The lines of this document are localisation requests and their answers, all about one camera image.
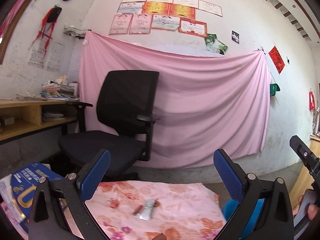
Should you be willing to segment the black office chair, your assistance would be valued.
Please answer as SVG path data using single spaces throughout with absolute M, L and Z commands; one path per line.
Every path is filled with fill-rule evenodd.
M 65 135 L 59 139 L 61 151 L 72 162 L 84 166 L 99 150 L 108 150 L 108 177 L 122 176 L 136 161 L 149 161 L 158 79 L 159 72 L 154 71 L 110 71 L 95 109 L 98 122 L 114 129 L 116 134 L 95 130 Z

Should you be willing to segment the green photo poster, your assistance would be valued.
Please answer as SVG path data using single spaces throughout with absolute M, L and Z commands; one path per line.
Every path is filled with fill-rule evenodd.
M 216 34 L 207 34 L 207 37 L 204 38 L 204 41 L 208 51 L 221 55 L 226 54 L 228 46 L 218 40 Z

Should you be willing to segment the wooden cabinet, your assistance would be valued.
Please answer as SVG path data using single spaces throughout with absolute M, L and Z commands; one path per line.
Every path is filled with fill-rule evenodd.
M 309 148 L 317 157 L 319 157 L 319 147 L 319 137 L 311 135 Z M 308 169 L 303 166 L 297 178 L 297 181 L 295 182 L 293 189 L 290 192 L 290 200 L 293 207 L 298 204 L 299 197 L 305 193 L 306 189 L 312 188 L 312 183 L 312 176 L 310 175 Z

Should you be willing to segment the stack of books papers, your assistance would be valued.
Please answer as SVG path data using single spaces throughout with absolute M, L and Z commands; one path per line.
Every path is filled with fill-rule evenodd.
M 16 94 L 14 99 L 20 101 L 79 101 L 76 92 L 77 85 L 77 83 L 74 83 L 74 85 L 69 86 L 68 77 L 63 75 L 55 80 L 48 80 L 43 83 L 39 95 L 26 92 L 26 94 Z

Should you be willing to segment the blue cardboard box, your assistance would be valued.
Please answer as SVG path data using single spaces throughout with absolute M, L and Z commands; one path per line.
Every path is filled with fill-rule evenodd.
M 46 165 L 33 162 L 1 179 L 1 197 L 4 207 L 15 224 L 29 231 L 29 216 L 33 197 L 39 180 L 44 177 L 49 181 L 61 180 L 63 177 Z

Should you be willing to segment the floral pink blanket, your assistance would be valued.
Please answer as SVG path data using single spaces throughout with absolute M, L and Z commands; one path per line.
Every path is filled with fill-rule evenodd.
M 156 200 L 151 219 L 140 220 L 148 199 Z M 201 183 L 103 182 L 85 204 L 110 239 L 214 239 L 226 223 L 218 195 Z

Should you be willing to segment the green wall holder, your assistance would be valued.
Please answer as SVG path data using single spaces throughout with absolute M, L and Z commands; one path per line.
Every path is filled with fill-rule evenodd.
M 280 91 L 280 87 L 277 83 L 270 84 L 270 96 L 275 96 L 276 92 Z

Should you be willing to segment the certificates on wall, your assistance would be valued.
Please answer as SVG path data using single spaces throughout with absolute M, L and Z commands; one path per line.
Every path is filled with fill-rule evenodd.
M 122 0 L 110 35 L 149 34 L 152 29 L 207 37 L 207 24 L 196 20 L 203 11 L 222 17 L 222 8 L 203 0 Z

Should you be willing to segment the pink hanging cloth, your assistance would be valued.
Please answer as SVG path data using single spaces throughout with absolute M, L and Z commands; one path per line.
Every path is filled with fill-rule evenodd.
M 112 70 L 159 72 L 151 158 L 137 166 L 203 167 L 212 164 L 220 148 L 233 159 L 263 150 L 271 76 L 262 51 L 179 55 L 87 32 L 80 61 L 81 100 L 96 104 Z

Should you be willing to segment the small dark photo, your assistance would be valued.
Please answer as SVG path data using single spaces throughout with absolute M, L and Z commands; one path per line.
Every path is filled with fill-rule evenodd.
M 232 31 L 232 40 L 236 42 L 237 44 L 240 43 L 240 35 L 236 33 L 235 31 Z

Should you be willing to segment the wall rack with items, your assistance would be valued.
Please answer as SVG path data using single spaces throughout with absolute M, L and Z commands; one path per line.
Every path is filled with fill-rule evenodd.
M 65 26 L 63 33 L 73 38 L 84 39 L 86 31 L 86 29 L 78 29 L 74 26 Z

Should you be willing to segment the wooden desk shelf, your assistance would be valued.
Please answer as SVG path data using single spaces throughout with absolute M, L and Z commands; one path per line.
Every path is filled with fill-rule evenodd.
M 1 100 L 1 145 L 77 122 L 76 108 L 69 101 Z

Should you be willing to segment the wall calendar sheets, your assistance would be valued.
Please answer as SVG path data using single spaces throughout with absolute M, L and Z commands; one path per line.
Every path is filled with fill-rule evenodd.
M 38 39 L 29 48 L 27 65 L 49 72 L 59 72 L 62 66 L 65 46 L 55 40 Z

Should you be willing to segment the red black wall ornament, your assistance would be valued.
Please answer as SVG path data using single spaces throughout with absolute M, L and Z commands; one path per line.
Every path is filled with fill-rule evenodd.
M 31 46 L 33 46 L 37 40 L 43 40 L 43 38 L 46 37 L 47 39 L 45 40 L 44 45 L 43 45 L 43 55 L 44 56 L 46 56 L 48 46 L 49 46 L 50 41 L 52 39 L 52 34 L 54 31 L 55 25 L 57 23 L 57 19 L 61 14 L 61 11 L 62 11 L 62 8 L 58 5 L 55 5 L 53 8 L 51 8 L 46 13 L 44 18 L 42 19 L 41 28 L 38 31 L 35 39 L 33 40 L 32 44 L 31 44 Z

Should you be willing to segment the white tube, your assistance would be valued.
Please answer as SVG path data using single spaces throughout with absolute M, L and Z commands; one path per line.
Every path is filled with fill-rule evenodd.
M 155 199 L 146 200 L 143 207 L 136 214 L 136 217 L 144 221 L 150 220 L 155 205 L 156 205 Z

